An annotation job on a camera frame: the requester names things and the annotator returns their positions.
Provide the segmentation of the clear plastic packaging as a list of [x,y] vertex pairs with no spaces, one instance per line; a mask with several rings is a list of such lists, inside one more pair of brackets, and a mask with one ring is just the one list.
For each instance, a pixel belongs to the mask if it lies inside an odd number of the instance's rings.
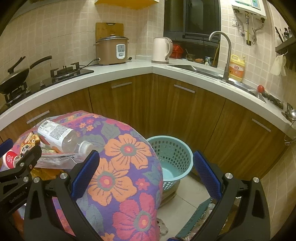
[[82,163],[87,156],[77,153],[57,153],[55,150],[43,149],[35,167],[46,169],[73,169],[76,164]]

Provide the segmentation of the panda snack wrapper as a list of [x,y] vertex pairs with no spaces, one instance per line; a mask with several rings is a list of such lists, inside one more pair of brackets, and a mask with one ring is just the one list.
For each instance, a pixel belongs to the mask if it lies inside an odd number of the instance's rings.
[[30,132],[21,144],[20,157],[22,158],[26,152],[36,145],[40,145],[40,137],[38,134]]

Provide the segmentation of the clear plastic bottle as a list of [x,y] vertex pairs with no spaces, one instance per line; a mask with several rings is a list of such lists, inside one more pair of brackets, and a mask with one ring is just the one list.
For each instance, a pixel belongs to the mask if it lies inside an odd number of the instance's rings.
[[38,135],[60,153],[87,156],[95,149],[89,141],[79,137],[79,133],[59,123],[45,120],[37,128]]

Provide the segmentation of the teal plastic waste basket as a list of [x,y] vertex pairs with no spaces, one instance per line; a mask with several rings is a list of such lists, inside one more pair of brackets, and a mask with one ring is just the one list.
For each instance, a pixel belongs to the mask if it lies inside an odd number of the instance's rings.
[[167,191],[193,168],[193,152],[182,140],[171,136],[147,139],[156,153],[163,171],[163,190]]

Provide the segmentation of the black wok pan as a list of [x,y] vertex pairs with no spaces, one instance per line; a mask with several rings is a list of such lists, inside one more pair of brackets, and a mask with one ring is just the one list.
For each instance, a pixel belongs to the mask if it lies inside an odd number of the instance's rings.
[[29,71],[40,63],[52,59],[52,56],[49,55],[39,59],[38,61],[30,65],[29,68],[15,71],[16,66],[18,66],[25,58],[25,56],[20,57],[20,59],[13,66],[11,66],[11,68],[8,69],[9,75],[1,81],[1,94],[9,94],[13,92],[16,88],[23,85],[27,76],[29,75]]

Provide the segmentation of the black gas stove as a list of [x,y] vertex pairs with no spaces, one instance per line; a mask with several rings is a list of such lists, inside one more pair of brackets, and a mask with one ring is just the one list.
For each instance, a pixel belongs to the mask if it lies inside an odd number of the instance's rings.
[[69,67],[64,66],[62,69],[57,68],[51,70],[51,77],[43,79],[31,86],[27,86],[27,83],[23,82],[20,86],[13,89],[12,92],[4,94],[6,102],[4,104],[1,104],[1,114],[18,102],[45,88],[72,78],[88,75],[93,72],[93,70],[87,69],[85,66],[81,67],[79,65],[79,62],[75,62]]

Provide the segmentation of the steel sink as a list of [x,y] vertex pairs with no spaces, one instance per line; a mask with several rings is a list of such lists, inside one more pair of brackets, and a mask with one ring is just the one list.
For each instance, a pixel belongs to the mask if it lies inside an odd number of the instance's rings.
[[192,73],[196,73],[196,74],[199,74],[199,75],[203,75],[203,76],[206,76],[206,77],[209,77],[209,78],[212,78],[212,79],[215,79],[215,80],[219,80],[219,81],[224,81],[252,96],[255,96],[257,99],[263,101],[264,103],[266,103],[266,101],[264,100],[262,94],[260,94],[255,88],[249,86],[249,85],[246,85],[242,82],[239,82],[239,81],[236,81],[236,80],[233,80],[231,78],[229,78],[228,80],[224,80],[223,78],[223,74],[220,74],[220,73],[217,73],[217,72],[214,72],[214,71],[211,71],[211,70],[207,70],[207,69],[203,69],[203,68],[199,68],[199,67],[196,67],[196,66],[192,66],[192,65],[169,65],[170,67],[173,67],[173,68],[178,68],[178,69],[182,69],[182,70],[185,70],[185,71],[189,71],[189,72],[192,72]]

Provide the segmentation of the red tomato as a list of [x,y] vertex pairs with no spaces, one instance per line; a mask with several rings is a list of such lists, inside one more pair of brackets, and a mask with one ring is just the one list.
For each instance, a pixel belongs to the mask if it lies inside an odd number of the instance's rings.
[[259,93],[264,93],[265,89],[264,89],[264,87],[263,87],[262,85],[258,85],[258,87],[257,87],[257,91],[258,91]]

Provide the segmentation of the yellow detergent bottle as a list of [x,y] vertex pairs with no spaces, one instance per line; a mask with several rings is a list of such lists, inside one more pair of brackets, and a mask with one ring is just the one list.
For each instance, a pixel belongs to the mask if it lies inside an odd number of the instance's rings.
[[229,64],[229,78],[241,82],[245,72],[245,56],[239,58],[239,56],[232,54]]

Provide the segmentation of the white hanging cloth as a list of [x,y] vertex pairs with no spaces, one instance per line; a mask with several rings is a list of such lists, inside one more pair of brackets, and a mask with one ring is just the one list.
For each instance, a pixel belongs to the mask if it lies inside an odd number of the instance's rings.
[[275,76],[286,76],[286,71],[285,71],[285,65],[286,65],[286,57],[285,55],[278,55],[275,60],[274,60],[274,63],[270,69],[270,73],[272,75],[275,75]]

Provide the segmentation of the brown rice cooker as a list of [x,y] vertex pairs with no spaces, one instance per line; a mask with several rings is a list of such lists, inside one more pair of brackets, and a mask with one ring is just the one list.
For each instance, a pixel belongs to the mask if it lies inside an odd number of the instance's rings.
[[127,61],[128,38],[110,35],[95,44],[96,57],[100,65],[122,64]]

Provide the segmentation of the wooden cutting board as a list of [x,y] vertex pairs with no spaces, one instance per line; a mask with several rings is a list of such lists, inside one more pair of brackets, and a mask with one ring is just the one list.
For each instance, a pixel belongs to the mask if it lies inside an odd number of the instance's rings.
[[95,42],[110,35],[124,36],[124,24],[99,22],[95,24]]

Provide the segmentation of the red container on sill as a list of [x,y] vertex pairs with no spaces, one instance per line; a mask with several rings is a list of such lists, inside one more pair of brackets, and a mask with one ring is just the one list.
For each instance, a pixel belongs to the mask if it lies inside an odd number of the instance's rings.
[[180,45],[173,44],[173,51],[170,55],[170,58],[181,59],[183,53],[184,53],[184,50],[182,49],[182,47]]

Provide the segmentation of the dark window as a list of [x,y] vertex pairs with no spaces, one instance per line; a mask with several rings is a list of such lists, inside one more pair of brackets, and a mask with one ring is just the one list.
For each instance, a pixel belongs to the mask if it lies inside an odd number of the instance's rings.
[[220,1],[165,1],[164,36],[173,41],[208,41],[221,30]]

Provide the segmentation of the white water heater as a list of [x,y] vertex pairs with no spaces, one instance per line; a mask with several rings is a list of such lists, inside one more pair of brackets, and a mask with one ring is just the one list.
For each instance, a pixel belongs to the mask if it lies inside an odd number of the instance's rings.
[[255,15],[257,19],[266,19],[266,12],[262,0],[234,0],[231,2],[232,8],[240,13]]

